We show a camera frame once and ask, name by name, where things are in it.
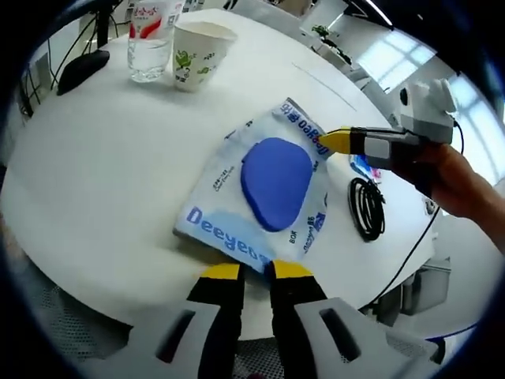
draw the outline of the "paper cup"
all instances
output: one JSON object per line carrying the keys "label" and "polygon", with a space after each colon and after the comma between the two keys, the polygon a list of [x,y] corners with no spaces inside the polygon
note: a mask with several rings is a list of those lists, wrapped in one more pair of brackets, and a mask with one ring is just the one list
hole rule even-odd
{"label": "paper cup", "polygon": [[202,89],[214,76],[237,35],[211,22],[187,22],[175,26],[175,87],[187,92]]}

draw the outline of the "plastic water bottle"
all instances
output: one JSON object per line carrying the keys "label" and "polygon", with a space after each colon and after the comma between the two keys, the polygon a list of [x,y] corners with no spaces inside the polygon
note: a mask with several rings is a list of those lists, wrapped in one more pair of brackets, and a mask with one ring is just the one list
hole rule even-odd
{"label": "plastic water bottle", "polygon": [[165,71],[174,42],[174,24],[184,1],[142,1],[135,5],[128,40],[128,67],[134,81],[154,81]]}

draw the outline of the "cable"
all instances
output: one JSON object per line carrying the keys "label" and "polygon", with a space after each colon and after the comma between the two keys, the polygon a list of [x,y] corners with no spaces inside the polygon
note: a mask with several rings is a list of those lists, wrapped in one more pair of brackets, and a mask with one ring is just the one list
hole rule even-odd
{"label": "cable", "polygon": [[[459,133],[461,135],[461,154],[463,154],[463,152],[465,152],[465,138],[463,137],[463,130],[461,129],[461,126],[458,124],[458,122],[456,120],[454,120],[454,126],[456,128],[458,128]],[[400,266],[400,268],[396,272],[395,276],[393,276],[393,279],[391,279],[391,281],[387,284],[387,286],[369,304],[373,304],[374,302],[376,302],[382,295],[384,295],[386,293],[386,291],[389,289],[389,287],[395,282],[396,278],[398,278],[398,276],[400,275],[400,272],[402,272],[403,268],[405,267],[405,265],[409,261],[410,257],[412,257],[413,252],[416,251],[417,247],[419,246],[419,244],[421,243],[423,238],[426,236],[426,233],[428,233],[429,228],[433,225],[433,222],[435,221],[435,218],[437,217],[439,212],[440,212],[440,207],[437,207],[435,210],[435,213],[433,213],[432,219],[429,220],[428,225],[426,225],[425,231],[422,232],[422,234],[419,237],[419,239],[417,240],[417,242],[414,244],[414,246],[412,247],[410,252],[407,254],[402,265]]]}
{"label": "cable", "polygon": [[110,14],[110,19],[112,22],[114,22],[114,28],[116,29],[116,38],[119,38],[118,23],[114,19],[114,16],[112,16],[112,13]]}
{"label": "cable", "polygon": [[54,75],[53,67],[52,67],[53,65],[52,65],[52,61],[51,61],[51,39],[50,38],[47,39],[47,58],[49,60],[49,72],[53,76],[53,81],[58,83],[58,79],[56,79],[56,75]]}
{"label": "cable", "polygon": [[81,56],[86,53],[86,50],[88,50],[88,53],[92,52],[93,37],[96,34],[96,29],[97,29],[97,26],[96,26],[96,22],[95,22],[95,27],[93,28],[93,33],[92,33],[91,37],[89,37],[88,42],[86,43],[86,46],[84,46],[84,49],[80,53]]}
{"label": "cable", "polygon": [[35,93],[35,98],[37,99],[37,103],[40,105],[40,98],[39,98],[39,95],[37,94],[37,91],[35,88],[35,83],[33,83],[32,71],[30,69],[28,69],[28,77],[30,79],[30,84],[32,85],[32,89]]}
{"label": "cable", "polygon": [[354,225],[366,241],[375,241],[384,233],[386,222],[382,194],[372,180],[354,178],[349,183],[349,208]]}
{"label": "cable", "polygon": [[[59,72],[60,72],[60,69],[62,69],[63,67],[63,64],[65,63],[65,60],[69,57],[70,55],[70,51],[72,51],[72,49],[77,45],[77,43],[79,42],[79,39],[83,36],[83,34],[86,32],[86,30],[89,28],[89,25],[91,25],[94,21],[95,21],[96,17],[93,17],[87,24],[86,26],[84,26],[84,28],[80,31],[79,35],[77,36],[76,40],[73,41],[72,43],[72,46],[70,47],[70,49],[66,52],[65,54],[65,57],[63,57],[62,59],[62,62],[60,63],[60,66],[58,66],[58,69],[56,70],[56,74],[54,75],[55,77],[58,76]],[[51,87],[50,89],[52,90],[53,87],[54,87],[54,83],[55,81],[53,81],[51,83]]]}
{"label": "cable", "polygon": [[21,105],[26,111],[26,115],[31,118],[33,116],[32,105],[30,104],[30,99],[26,95],[26,91],[23,88],[23,81],[19,80],[19,96],[21,98]]}

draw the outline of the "white round table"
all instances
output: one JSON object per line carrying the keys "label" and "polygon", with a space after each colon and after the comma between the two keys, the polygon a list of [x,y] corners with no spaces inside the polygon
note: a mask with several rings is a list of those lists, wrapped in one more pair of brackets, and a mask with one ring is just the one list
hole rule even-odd
{"label": "white round table", "polygon": [[[105,68],[37,109],[6,173],[2,211],[27,255],[73,297],[131,325],[137,310],[185,298],[205,266],[226,259],[174,236],[172,228],[231,130],[288,96],[325,130],[388,127],[350,81],[297,41],[217,9],[181,17],[199,20],[238,34],[208,88],[178,92],[170,71],[155,83],[133,83],[127,39],[117,39],[107,46]],[[302,263],[328,297],[360,307],[390,281],[428,217],[419,193],[384,172],[386,232],[364,243],[347,205],[347,185],[356,176],[347,156],[332,156],[329,172],[327,219]],[[426,238],[396,283],[432,255]],[[248,283],[241,338],[271,335],[268,291]]]}

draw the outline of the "potted plant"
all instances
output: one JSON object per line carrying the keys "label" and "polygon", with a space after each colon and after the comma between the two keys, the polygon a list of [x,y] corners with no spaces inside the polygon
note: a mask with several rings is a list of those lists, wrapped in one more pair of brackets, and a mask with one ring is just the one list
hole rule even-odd
{"label": "potted plant", "polygon": [[329,39],[326,38],[330,35],[330,31],[326,26],[315,25],[312,27],[312,31],[320,35],[323,43],[327,44],[329,47],[335,48],[337,50],[337,53],[342,57],[344,61],[346,61],[348,65],[353,64],[353,61],[347,54],[345,54],[341,49],[339,49],[339,47],[333,41],[330,41]]}
{"label": "potted plant", "polygon": [[312,26],[312,31],[316,32],[317,34],[319,34],[321,36],[321,38],[326,38],[330,34],[330,31],[328,30],[328,28],[326,26],[323,26],[323,25],[314,25],[314,26]]}

